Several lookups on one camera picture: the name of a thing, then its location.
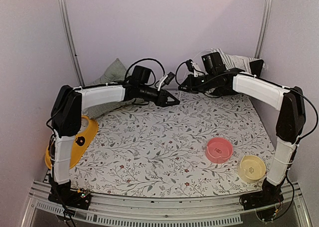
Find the green striped pet tent fabric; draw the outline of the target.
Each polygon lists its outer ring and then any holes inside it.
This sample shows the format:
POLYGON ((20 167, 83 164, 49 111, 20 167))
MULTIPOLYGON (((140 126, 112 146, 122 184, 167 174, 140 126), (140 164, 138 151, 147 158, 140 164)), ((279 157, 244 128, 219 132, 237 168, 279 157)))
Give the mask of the green striped pet tent fabric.
POLYGON ((266 64, 264 60, 260 58, 246 57, 241 55, 230 55, 222 51, 221 48, 208 48, 200 51, 195 57, 196 62, 199 61, 199 57, 213 53, 219 52, 226 69, 239 68, 253 75, 260 76, 263 70, 266 70, 266 64))

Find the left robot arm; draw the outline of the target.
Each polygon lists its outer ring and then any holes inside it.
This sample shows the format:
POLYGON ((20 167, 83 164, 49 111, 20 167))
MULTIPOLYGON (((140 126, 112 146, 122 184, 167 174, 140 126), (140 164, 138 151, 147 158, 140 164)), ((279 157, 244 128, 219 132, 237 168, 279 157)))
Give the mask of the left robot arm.
POLYGON ((69 169, 72 145, 81 127, 82 111, 93 106, 111 102, 129 101, 140 98, 159 107, 178 105, 180 101, 161 87, 147 85, 151 70, 135 66, 133 74, 124 81, 115 81, 89 87, 63 85, 46 125, 52 130, 50 144, 50 184, 55 187, 55 196, 63 203, 70 204, 74 193, 65 185, 70 181, 69 169))

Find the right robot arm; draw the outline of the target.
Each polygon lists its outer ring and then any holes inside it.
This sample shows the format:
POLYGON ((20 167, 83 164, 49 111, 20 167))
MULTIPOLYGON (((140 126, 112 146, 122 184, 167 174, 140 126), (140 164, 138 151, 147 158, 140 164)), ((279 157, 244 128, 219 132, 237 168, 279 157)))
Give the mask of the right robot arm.
POLYGON ((257 197, 262 205, 268 205, 277 197, 274 186, 279 186, 286 178, 303 138, 306 122, 303 91, 297 86, 291 88, 263 79, 261 72, 265 63, 259 58, 228 55, 215 49, 201 60, 204 70, 200 70, 193 59, 183 62, 190 74, 184 81, 177 81, 179 90, 210 93, 216 97, 245 94, 278 112, 273 118, 276 152, 265 179, 270 186, 257 197))

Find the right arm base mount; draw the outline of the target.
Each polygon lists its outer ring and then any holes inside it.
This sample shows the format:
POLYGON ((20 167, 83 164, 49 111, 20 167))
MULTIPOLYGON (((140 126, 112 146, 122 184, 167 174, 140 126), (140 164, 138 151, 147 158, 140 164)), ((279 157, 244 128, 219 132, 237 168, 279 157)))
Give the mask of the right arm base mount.
POLYGON ((281 191, 283 183, 273 185, 265 179, 261 191, 241 195, 239 203, 244 210, 251 210, 282 202, 284 200, 281 191))

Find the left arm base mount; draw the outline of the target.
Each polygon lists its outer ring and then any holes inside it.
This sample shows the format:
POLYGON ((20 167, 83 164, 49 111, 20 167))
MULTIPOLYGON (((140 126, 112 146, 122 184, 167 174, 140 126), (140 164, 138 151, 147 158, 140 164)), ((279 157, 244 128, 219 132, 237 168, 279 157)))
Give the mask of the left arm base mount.
POLYGON ((65 205, 82 210, 88 210, 91 203, 91 191, 84 188, 71 189, 71 182, 64 184, 51 183, 48 200, 57 204, 65 205))

